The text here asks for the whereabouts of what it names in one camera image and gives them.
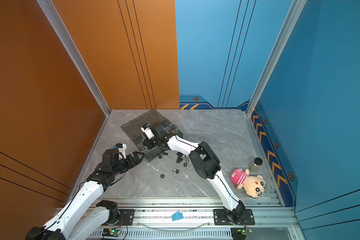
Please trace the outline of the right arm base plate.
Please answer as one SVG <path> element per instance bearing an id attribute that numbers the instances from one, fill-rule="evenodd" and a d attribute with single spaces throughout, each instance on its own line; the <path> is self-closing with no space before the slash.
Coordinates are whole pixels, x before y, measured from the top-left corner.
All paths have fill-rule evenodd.
<path id="1" fill-rule="evenodd" d="M 253 211 L 251 209 L 246 209 L 244 214 L 241 216 L 239 221 L 234 221 L 234 216 L 226 209 L 214 209 L 214 223 L 216 226 L 222 225 L 247 225 L 247 226 L 254 226 L 255 218 Z"/>

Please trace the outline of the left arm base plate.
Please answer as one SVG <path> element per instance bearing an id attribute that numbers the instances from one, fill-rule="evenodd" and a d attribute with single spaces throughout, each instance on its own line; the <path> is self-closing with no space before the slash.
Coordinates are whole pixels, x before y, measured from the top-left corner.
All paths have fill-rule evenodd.
<path id="1" fill-rule="evenodd" d="M 131 226 L 134 221 L 135 210 L 133 209 L 118 209 L 115 211 L 110 211 L 109 219 L 106 221 L 108 226 L 120 226 L 127 225 Z"/>

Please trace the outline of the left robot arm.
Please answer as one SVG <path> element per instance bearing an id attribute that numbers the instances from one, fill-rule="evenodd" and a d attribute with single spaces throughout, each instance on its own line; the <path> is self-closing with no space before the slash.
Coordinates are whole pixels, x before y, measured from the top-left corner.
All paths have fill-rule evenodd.
<path id="1" fill-rule="evenodd" d="M 102 224 L 122 224 L 123 219 L 118 204 L 102 200 L 84 219 L 83 214 L 110 186 L 123 175 L 142 162 L 144 154 L 133 152 L 126 155 L 126 147 L 117 145 L 103 153 L 102 161 L 88 176 L 82 188 L 41 228 L 33 227 L 26 235 L 27 240 L 85 240 Z"/>

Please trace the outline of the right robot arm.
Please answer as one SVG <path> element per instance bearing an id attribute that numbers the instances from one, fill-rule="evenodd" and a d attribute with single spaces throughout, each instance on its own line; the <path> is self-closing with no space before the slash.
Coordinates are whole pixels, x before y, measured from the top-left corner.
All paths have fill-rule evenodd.
<path id="1" fill-rule="evenodd" d="M 154 127 L 148 123 L 143 124 L 141 131 L 146 135 L 143 144 L 148 149 L 157 146 L 164 151 L 176 151 L 189 157 L 197 174 L 207 180 L 218 193 L 231 223 L 237 225 L 244 220 L 246 207 L 230 188 L 221 170 L 219 158 L 206 142 L 184 140 L 174 129 L 167 131 L 161 124 Z"/>

